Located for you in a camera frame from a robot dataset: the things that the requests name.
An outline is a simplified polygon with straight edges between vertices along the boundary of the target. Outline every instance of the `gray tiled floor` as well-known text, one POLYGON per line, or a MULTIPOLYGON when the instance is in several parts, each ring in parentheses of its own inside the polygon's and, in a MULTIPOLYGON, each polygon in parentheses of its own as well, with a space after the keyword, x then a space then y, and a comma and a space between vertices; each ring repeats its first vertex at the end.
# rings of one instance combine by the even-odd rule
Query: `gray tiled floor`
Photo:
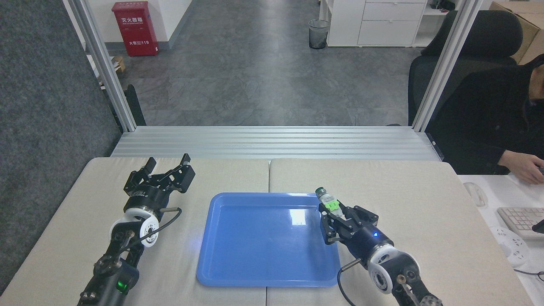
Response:
POLYGON ((418 48, 308 47, 317 0, 193 0, 174 48, 125 57, 148 125, 407 124, 418 48))

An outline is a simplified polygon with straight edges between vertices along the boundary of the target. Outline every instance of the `human hand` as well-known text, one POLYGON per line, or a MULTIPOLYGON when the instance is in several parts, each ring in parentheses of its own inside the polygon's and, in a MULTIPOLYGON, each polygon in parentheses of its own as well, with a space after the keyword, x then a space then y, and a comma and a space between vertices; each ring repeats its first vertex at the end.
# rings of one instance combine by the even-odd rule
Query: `human hand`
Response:
POLYGON ((544 167, 544 160, 535 155, 504 151, 499 166, 507 167, 516 177, 529 184, 544 184, 544 175, 539 167, 544 167))

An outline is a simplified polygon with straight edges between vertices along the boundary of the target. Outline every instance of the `white cabinet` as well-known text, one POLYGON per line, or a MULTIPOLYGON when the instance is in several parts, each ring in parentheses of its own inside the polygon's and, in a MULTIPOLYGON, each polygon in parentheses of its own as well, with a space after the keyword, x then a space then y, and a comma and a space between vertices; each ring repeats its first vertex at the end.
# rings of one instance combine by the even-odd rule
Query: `white cabinet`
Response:
POLYGON ((331 23, 330 47, 426 46, 445 15, 427 1, 322 0, 319 18, 331 23))

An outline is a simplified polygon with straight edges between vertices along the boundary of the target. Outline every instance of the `green label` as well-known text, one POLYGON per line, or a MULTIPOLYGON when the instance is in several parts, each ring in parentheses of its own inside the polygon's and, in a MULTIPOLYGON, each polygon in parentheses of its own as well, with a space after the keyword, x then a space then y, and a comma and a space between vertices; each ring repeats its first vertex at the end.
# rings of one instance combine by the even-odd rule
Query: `green label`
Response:
POLYGON ((340 208, 340 202, 338 200, 330 201, 325 204, 328 210, 333 211, 340 208))

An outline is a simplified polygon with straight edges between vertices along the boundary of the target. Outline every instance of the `cable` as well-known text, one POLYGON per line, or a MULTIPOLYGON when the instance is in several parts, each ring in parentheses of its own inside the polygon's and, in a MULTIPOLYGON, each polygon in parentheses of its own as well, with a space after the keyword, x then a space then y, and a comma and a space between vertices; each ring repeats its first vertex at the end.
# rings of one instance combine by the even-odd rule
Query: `cable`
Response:
POLYGON ((357 265, 359 262, 361 262, 361 259, 360 259, 360 258, 357 258, 356 260, 350 262, 349 264, 347 264, 347 265, 341 267, 340 270, 338 270, 338 274, 336 275, 336 280, 337 280, 337 282, 338 282, 338 288, 340 289, 340 292, 341 292, 342 295, 344 296, 345 300, 346 300, 351 306, 355 306, 355 304, 354 304, 354 303, 348 298, 348 296, 345 294, 344 289, 342 288, 342 283, 340 283, 340 274, 342 274, 342 272, 346 271, 347 269, 354 267, 354 266, 357 265))
POLYGON ((537 272, 537 273, 525 272, 525 271, 521 271, 521 270, 517 270, 517 269, 514 269, 514 271, 519 272, 519 273, 523 273, 523 274, 527 274, 527 275, 536 275, 536 276, 539 277, 539 279, 541 281, 544 281, 544 279, 542 278, 542 275, 544 275, 544 271, 540 271, 540 272, 537 272))
POLYGON ((177 219, 177 217, 179 217, 179 216, 181 215, 181 208, 179 208, 179 207, 177 207, 175 210, 171 210, 171 209, 164 209, 164 210, 162 210, 162 209, 161 209, 161 211, 162 211, 162 212, 177 211, 177 214, 176 214, 176 216, 174 216, 174 218, 170 219, 168 222, 166 222, 166 223, 165 223, 163 226, 161 226, 160 228, 158 228, 158 229, 152 231, 151 233, 145 235, 144 237, 142 237, 142 238, 140 238, 140 239, 134 241, 133 243, 127 245, 126 247, 120 249, 119 252, 118 252, 118 254, 117 254, 117 256, 115 256, 116 258, 119 257, 119 255, 121 255, 121 253, 123 253, 124 251, 126 251, 126 250, 132 248, 133 246, 135 246, 136 244, 142 242, 143 240, 145 240, 145 239, 147 239, 147 238, 153 236, 154 234, 156 234, 156 233, 162 231, 162 230, 163 230, 164 228, 166 228, 168 225, 172 224, 172 222, 174 222, 174 221, 177 219))

